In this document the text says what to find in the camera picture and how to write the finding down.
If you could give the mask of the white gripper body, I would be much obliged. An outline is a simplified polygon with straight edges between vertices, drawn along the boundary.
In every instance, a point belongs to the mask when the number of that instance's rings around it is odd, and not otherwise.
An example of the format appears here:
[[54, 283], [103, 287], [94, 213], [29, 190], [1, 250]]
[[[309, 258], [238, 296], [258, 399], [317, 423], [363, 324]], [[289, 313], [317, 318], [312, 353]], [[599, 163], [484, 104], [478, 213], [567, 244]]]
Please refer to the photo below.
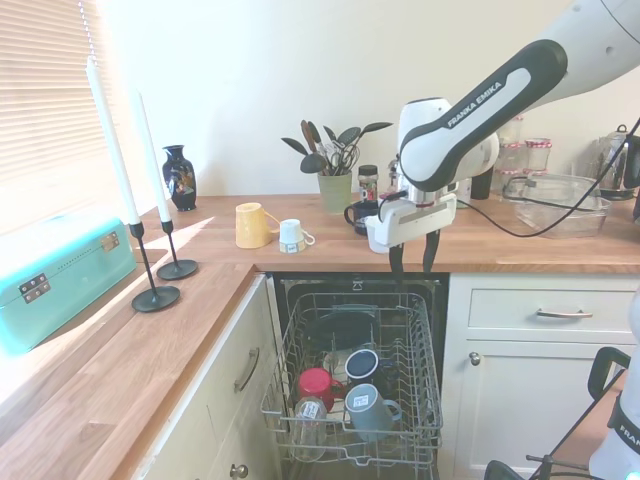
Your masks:
[[456, 215], [455, 196], [444, 196], [434, 204], [418, 206], [404, 198], [380, 200], [378, 213], [365, 221], [369, 248], [387, 253], [399, 246], [449, 226]]

